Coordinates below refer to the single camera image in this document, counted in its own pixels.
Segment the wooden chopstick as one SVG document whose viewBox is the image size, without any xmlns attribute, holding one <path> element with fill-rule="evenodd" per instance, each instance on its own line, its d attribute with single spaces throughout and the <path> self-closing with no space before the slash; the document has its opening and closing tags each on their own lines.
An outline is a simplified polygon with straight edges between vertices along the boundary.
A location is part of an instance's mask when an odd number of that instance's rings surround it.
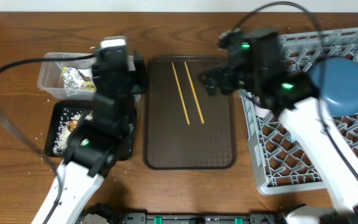
<svg viewBox="0 0 358 224">
<path fill-rule="evenodd" d="M 190 70 L 188 68 L 188 65 L 187 65 L 186 61 L 184 62 L 184 64 L 185 64 L 186 73 L 188 75 L 190 88 L 191 88 L 191 91 L 192 91 L 192 94 L 193 94 L 193 97 L 194 97 L 194 100 L 195 100 L 195 104 L 196 104 L 196 107 L 197 107 L 197 110 L 198 110 L 198 114 L 199 114 L 199 117 L 200 117 L 200 121 L 201 121 L 202 124 L 204 124 L 204 117 L 203 117 L 202 110 L 201 110 L 201 107 L 200 107 L 200 104 L 199 104 L 199 101 L 198 101 L 198 96 L 196 94 L 196 90 L 195 90 L 195 87 L 194 87 L 194 84 L 193 84 L 193 80 L 192 80 L 192 77 L 191 77 L 191 74 L 190 74 Z"/>
<path fill-rule="evenodd" d="M 176 84 L 177 84 L 177 89 L 178 89 L 178 92 L 179 92 L 183 112 L 184 112 L 184 115 L 185 115 L 186 123 L 187 123 L 187 125 L 190 125 L 190 119 L 188 117 L 188 112 L 187 112 L 186 104 L 185 104 L 185 101 L 184 101 L 184 98 L 183 98 L 183 93 L 182 93 L 182 90 L 181 90 L 181 86 L 180 86 L 180 82 L 179 82 L 179 79 L 178 79 L 175 64 L 173 62 L 171 64 L 172 64 L 173 74 L 175 76 L 175 81 L 176 81 Z"/>
</svg>

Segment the foil and yellow snack wrapper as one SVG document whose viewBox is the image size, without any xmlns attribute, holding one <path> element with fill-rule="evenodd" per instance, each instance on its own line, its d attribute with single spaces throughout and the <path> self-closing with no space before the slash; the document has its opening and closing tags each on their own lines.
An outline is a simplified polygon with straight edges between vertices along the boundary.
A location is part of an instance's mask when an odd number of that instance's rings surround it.
<svg viewBox="0 0 358 224">
<path fill-rule="evenodd" d="M 63 67 L 61 77 L 64 81 L 64 88 L 79 90 L 96 90 L 93 79 L 85 82 L 78 72 L 79 68 Z"/>
</svg>

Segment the pile of white rice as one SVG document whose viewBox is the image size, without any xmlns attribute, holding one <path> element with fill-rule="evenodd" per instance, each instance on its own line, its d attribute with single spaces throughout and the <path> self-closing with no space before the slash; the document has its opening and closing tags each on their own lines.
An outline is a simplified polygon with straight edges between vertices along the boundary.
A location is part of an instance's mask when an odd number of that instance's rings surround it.
<svg viewBox="0 0 358 224">
<path fill-rule="evenodd" d="M 58 123 L 57 135 L 53 143 L 52 152 L 54 156 L 62 157 L 67 148 L 68 137 L 72 133 L 67 129 L 67 122 L 77 120 L 79 124 L 81 118 L 91 121 L 93 119 L 93 111 L 85 110 L 84 112 L 76 108 L 63 109 Z"/>
</svg>

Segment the dark blue round plate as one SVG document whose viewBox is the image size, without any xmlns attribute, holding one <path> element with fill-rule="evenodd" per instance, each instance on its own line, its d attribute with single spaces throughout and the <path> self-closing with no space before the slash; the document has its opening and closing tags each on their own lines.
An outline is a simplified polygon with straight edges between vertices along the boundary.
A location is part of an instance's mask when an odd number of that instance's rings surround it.
<svg viewBox="0 0 358 224">
<path fill-rule="evenodd" d="M 342 57 L 332 57 L 308 70 L 313 83 L 323 89 L 323 99 L 333 116 L 358 112 L 358 64 Z"/>
</svg>

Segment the pink plastic cup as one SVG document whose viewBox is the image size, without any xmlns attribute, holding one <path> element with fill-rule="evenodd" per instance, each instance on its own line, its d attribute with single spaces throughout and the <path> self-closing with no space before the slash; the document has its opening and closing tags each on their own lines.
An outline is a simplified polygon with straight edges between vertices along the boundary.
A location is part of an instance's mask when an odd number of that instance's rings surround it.
<svg viewBox="0 0 358 224">
<path fill-rule="evenodd" d="M 262 107 L 260 104 L 260 98 L 257 96 L 254 97 L 254 111 L 255 115 L 261 118 L 266 118 L 271 113 L 270 110 Z"/>
</svg>

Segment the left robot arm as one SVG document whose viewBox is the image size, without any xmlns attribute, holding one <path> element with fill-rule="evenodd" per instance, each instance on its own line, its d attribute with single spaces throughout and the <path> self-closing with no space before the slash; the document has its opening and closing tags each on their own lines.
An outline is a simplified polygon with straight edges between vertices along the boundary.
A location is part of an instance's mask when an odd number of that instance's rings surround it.
<svg viewBox="0 0 358 224">
<path fill-rule="evenodd" d="M 69 135 L 57 176 L 34 223 L 75 223 L 117 161 L 130 158 L 137 110 L 135 95 L 148 89 L 141 54 L 125 47 L 99 48 L 92 65 L 93 118 L 81 117 Z"/>
</svg>

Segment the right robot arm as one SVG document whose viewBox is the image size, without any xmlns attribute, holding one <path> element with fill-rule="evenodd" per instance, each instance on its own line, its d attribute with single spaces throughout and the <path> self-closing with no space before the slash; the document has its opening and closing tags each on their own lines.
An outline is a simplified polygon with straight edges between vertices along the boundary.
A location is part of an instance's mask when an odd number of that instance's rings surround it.
<svg viewBox="0 0 358 224">
<path fill-rule="evenodd" d="M 272 28 L 223 33 L 219 48 L 229 60 L 199 75 L 210 95 L 243 89 L 253 103 L 271 112 L 296 139 L 326 185 L 333 210 L 307 206 L 285 215 L 287 223 L 358 223 L 358 158 L 332 119 L 328 95 L 336 93 L 354 106 L 358 82 L 345 87 L 349 72 L 323 56 L 313 67 L 314 75 L 294 71 L 282 54 L 278 32 Z"/>
</svg>

